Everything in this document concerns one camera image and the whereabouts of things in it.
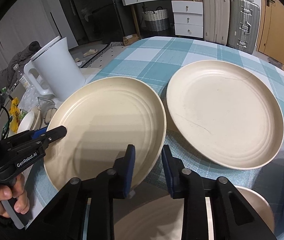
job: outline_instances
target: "kettle handle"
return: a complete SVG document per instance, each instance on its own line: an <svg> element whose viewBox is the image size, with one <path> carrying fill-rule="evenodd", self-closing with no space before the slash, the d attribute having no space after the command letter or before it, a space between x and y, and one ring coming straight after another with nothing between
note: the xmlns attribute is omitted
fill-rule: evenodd
<svg viewBox="0 0 284 240"><path fill-rule="evenodd" d="M36 69L33 64L32 61L30 60L28 63L25 64L24 66L24 74L26 75L26 77L29 79L29 81L33 84L33 86L37 89L37 91L45 96L45 95L50 95L53 94L53 92L50 89L43 89L41 87L41 85L37 82L36 78L34 77L34 75L30 72L30 70L34 68Z"/></svg>

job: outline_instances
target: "screw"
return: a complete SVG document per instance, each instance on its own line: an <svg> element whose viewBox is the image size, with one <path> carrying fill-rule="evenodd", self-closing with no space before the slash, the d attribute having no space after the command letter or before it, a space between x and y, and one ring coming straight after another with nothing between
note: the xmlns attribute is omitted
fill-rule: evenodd
<svg viewBox="0 0 284 240"><path fill-rule="evenodd" d="M116 170L113 169L113 168L111 168L111 169L108 169L108 170L106 171L106 173L109 174L109 175L114 175L114 174L116 173Z"/></svg>
<svg viewBox="0 0 284 240"><path fill-rule="evenodd" d="M226 184L228 182L228 179L226 177L219 177L219 182Z"/></svg>
<svg viewBox="0 0 284 240"><path fill-rule="evenodd" d="M80 179L75 177L75 178L72 178L69 180L69 182L72 184L72 185L76 185L80 182Z"/></svg>
<svg viewBox="0 0 284 240"><path fill-rule="evenodd" d="M185 175L189 175L189 174L191 174L191 172L192 171L190 169L188 169L188 168L182 169L182 173L185 174Z"/></svg>

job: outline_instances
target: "door handle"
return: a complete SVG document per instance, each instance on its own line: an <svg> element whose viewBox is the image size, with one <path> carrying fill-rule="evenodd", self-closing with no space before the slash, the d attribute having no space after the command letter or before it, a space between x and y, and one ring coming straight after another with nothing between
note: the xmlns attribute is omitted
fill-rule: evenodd
<svg viewBox="0 0 284 240"><path fill-rule="evenodd" d="M266 6L270 6L270 2L275 3L274 0L266 0Z"/></svg>
<svg viewBox="0 0 284 240"><path fill-rule="evenodd" d="M74 7L73 7L73 4L72 4L72 1L71 1L71 0L69 0L69 3L70 3L70 5L71 5L72 12L73 12L74 16L76 16L76 12L75 12L75 10L74 10Z"/></svg>

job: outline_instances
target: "table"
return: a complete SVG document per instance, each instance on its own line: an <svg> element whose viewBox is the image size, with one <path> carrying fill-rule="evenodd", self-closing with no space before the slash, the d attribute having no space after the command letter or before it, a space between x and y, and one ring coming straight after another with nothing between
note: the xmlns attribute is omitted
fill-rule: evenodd
<svg viewBox="0 0 284 240"><path fill-rule="evenodd" d="M222 45L184 38L152 37L135 42L103 68L92 81L112 76L129 76L150 85L165 104L166 87L172 75L184 65L200 60L224 60L244 67L260 78L278 100L284 117L284 71L259 58ZM276 223L275 235L282 233L284 203L284 142L275 159L268 165L248 171L222 167L207 160L178 132L168 116L165 144L184 165L203 177L227 177L233 184L251 188L270 204ZM43 162L34 164L29 175L34 195L45 206L57 193L50 183ZM146 182L166 189L161 157L145 179Z"/></svg>

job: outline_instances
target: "black clamp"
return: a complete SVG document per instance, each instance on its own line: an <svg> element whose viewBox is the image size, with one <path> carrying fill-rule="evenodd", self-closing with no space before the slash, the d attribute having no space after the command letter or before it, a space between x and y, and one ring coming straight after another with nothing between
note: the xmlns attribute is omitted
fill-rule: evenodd
<svg viewBox="0 0 284 240"><path fill-rule="evenodd" d="M113 199L125 199L135 163L135 147L128 145L124 157L96 178L72 178L55 195L18 239L80 240L88 198L91 198L87 239L114 240Z"/></svg>
<svg viewBox="0 0 284 240"><path fill-rule="evenodd" d="M0 111L3 107L3 96L0 93ZM64 126L46 131L47 127L38 131L25 131L7 139L0 140L0 184L13 186L15 177L45 156L49 143L66 135ZM16 199L2 201L18 229L24 228L28 220L24 215L15 212Z"/></svg>
<svg viewBox="0 0 284 240"><path fill-rule="evenodd" d="M205 197L210 197L214 239L276 240L248 201L225 177L202 178L174 158L168 145L162 149L168 191L173 199L184 198L182 240L209 238Z"/></svg>

